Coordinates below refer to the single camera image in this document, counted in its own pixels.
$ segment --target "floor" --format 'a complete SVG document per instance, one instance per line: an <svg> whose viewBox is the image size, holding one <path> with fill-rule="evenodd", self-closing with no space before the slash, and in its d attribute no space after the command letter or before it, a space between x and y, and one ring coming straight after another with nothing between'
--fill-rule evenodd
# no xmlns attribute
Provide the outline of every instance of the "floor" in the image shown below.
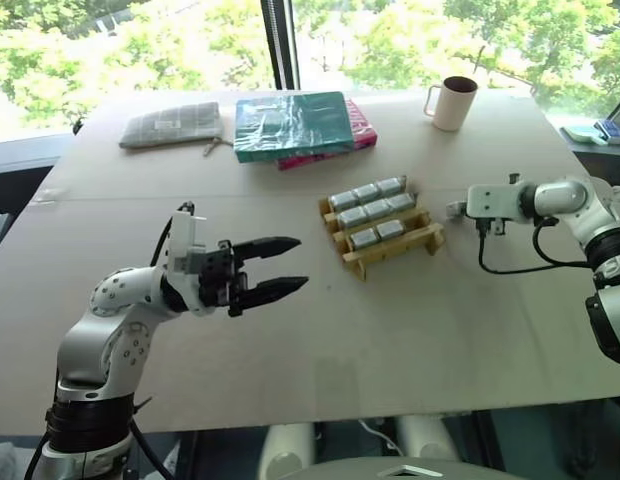
<svg viewBox="0 0 620 480"><path fill-rule="evenodd" d="M578 478L571 476L567 467L575 439L574 426L581 408L582 405L572 404L492 411L506 471L530 480ZM446 425L462 458L480 464L477 437L468 418L448 418ZM620 480L620 407L605 401L595 423L597 459L594 468L582 478ZM254 478L265 434L264 427L202 432L193 465L195 478ZM178 438L176 434L150 434L147 437L160 458L167 455ZM0 437L1 441L33 447L36 439ZM381 444L376 437L364 432L358 423L331 422L326 424L323 441L319 444L318 460L381 454ZM149 473L149 464L144 458L138 459L137 455L135 448L129 465L137 467L142 475Z"/></svg>

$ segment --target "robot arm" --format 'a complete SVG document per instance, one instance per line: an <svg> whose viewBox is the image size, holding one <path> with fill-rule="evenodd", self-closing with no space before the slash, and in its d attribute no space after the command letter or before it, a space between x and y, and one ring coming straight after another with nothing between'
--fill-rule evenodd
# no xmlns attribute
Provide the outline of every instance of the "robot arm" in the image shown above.
<svg viewBox="0 0 620 480"><path fill-rule="evenodd" d="M597 343L620 363L620 190L597 178L567 177L536 185L517 177L511 176L509 185L470 187L466 215L487 222L488 230L494 222L497 235L505 234L506 221L563 220L594 272L598 291L586 300L586 309Z"/></svg>
<svg viewBox="0 0 620 480"><path fill-rule="evenodd" d="M248 289L244 260L299 245L269 237L206 252L195 240L204 220L187 212L171 219L165 265L117 270L91 294L88 309L57 355L58 379L37 478L119 478L128 458L134 393L159 324L190 311L228 307L230 316L277 301L307 277L281 277Z"/></svg>

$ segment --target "mug handle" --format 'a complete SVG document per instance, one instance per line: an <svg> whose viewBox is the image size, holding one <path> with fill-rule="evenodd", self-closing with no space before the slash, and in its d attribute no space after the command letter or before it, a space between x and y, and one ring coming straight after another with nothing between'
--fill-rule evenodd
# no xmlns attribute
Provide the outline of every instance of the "mug handle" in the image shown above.
<svg viewBox="0 0 620 480"><path fill-rule="evenodd" d="M426 97L426 103L423 106L423 113L425 113L429 117L434 117L434 110L428 110L428 103L430 103L430 96L432 95L432 89L433 88L441 88L441 85L432 85L428 89L428 96Z"/></svg>

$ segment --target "pink book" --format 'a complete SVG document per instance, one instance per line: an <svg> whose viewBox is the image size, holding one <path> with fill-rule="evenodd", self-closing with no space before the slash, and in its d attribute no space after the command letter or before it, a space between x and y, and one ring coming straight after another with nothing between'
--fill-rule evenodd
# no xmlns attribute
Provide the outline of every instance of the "pink book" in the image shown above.
<svg viewBox="0 0 620 480"><path fill-rule="evenodd" d="M363 116L359 107L352 100L346 100L348 108L348 116L350 117L350 126L352 127L352 136L354 137L354 149L361 150L373 147L377 144L377 132L375 132L370 122ZM309 163L325 160L341 155L339 153L321 153L319 155L308 155L305 157L288 157L277 160L279 170L290 170L291 168L308 165Z"/></svg>

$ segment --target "battery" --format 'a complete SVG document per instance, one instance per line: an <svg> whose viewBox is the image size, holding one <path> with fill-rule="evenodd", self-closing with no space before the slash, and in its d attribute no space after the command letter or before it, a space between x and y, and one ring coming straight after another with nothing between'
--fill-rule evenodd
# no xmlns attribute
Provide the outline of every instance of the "battery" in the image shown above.
<svg viewBox="0 0 620 480"><path fill-rule="evenodd" d="M417 204L414 195L411 193L395 195L394 197L388 198L387 202L390 205L390 208L392 208L392 211L395 213L408 210Z"/></svg>
<svg viewBox="0 0 620 480"><path fill-rule="evenodd" d="M354 207L338 214L337 221L341 228L352 228L366 223L368 216L363 207Z"/></svg>
<svg viewBox="0 0 620 480"><path fill-rule="evenodd" d="M382 197L390 197L401 193L406 188L406 176L386 178L385 180L379 180L376 182L377 188L381 192Z"/></svg>
<svg viewBox="0 0 620 480"><path fill-rule="evenodd" d="M373 228L366 228L365 230L361 230L360 232L350 235L350 240L352 241L352 247L355 250L361 250L362 248L378 243L379 237L377 237L377 234Z"/></svg>
<svg viewBox="0 0 620 480"><path fill-rule="evenodd" d="M401 220L390 220L389 222L383 222L375 227L381 240L389 240L391 238L399 237L406 231Z"/></svg>
<svg viewBox="0 0 620 480"><path fill-rule="evenodd" d="M371 202L381 196L379 188L377 188L374 183L369 183L368 185L355 188L352 192L354 193L354 196L357 197L360 205Z"/></svg>
<svg viewBox="0 0 620 480"><path fill-rule="evenodd" d="M386 215L390 215L392 213L392 208L390 207L388 201L385 198L382 198L381 200L376 200L371 203L366 203L363 206L363 209L366 211L368 220L383 218Z"/></svg>
<svg viewBox="0 0 620 480"><path fill-rule="evenodd" d="M354 196L352 191L331 195L328 201L335 212L342 212L343 210L354 207L358 203L357 197Z"/></svg>

